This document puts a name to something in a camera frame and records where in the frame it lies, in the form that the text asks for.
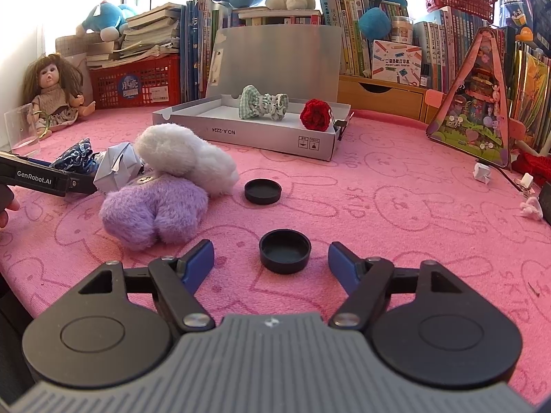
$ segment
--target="white cylindrical container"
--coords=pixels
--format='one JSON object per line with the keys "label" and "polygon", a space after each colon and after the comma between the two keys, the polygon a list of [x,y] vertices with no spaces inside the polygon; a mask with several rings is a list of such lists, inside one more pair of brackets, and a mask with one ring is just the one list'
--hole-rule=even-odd
{"label": "white cylindrical container", "polygon": [[413,43],[413,19],[402,16],[390,17],[392,31],[390,39],[396,43],[411,45]]}

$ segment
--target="red crocheted ball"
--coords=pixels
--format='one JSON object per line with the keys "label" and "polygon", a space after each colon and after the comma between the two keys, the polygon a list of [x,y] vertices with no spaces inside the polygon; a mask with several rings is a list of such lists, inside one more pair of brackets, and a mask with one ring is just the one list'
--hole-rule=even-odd
{"label": "red crocheted ball", "polygon": [[325,132],[331,122],[330,110],[329,104],[323,100],[309,100],[300,114],[302,125],[308,130]]}

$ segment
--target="purple plush toy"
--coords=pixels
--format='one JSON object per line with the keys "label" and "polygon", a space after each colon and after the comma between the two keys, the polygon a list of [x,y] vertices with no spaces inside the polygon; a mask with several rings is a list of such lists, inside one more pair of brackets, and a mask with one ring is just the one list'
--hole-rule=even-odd
{"label": "purple plush toy", "polygon": [[109,193],[101,207],[105,230],[131,250],[145,250],[157,240],[187,243],[207,212],[208,196],[190,181],[153,172]]}

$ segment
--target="pink rug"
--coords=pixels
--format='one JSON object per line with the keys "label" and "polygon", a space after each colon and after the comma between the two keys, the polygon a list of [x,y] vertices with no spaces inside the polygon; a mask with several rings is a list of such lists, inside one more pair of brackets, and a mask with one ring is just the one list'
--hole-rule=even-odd
{"label": "pink rug", "polygon": [[[210,204],[197,237],[212,240],[217,256],[197,298],[217,320],[228,312],[312,310],[327,319],[345,297],[327,266],[331,241],[399,266],[436,259],[519,326],[524,351],[511,385],[527,400],[541,401],[551,389],[551,265],[545,258],[551,228],[520,218],[523,198],[498,172],[488,186],[475,181],[475,160],[430,142],[422,124],[367,115],[371,119],[353,119],[329,163],[220,145],[235,158],[241,180],[231,197]],[[44,141],[40,157],[54,159],[86,136],[97,151],[133,141],[150,123],[148,109],[98,112]],[[243,185],[256,177],[281,184],[278,204],[244,201]],[[101,195],[15,192],[23,208],[0,233],[0,269],[33,316],[103,261],[144,266],[192,245],[131,253],[102,229]],[[258,240],[277,228],[297,229],[312,241],[302,273],[277,276],[261,266]]]}

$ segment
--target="drawer handle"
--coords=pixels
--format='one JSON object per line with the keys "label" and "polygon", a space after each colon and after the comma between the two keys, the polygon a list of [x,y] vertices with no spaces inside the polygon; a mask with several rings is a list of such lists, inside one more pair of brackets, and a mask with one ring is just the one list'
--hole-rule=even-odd
{"label": "drawer handle", "polygon": [[359,82],[359,84],[364,88],[364,90],[367,90],[370,93],[386,93],[391,89],[389,87],[383,87],[382,85],[363,84],[362,82]]}

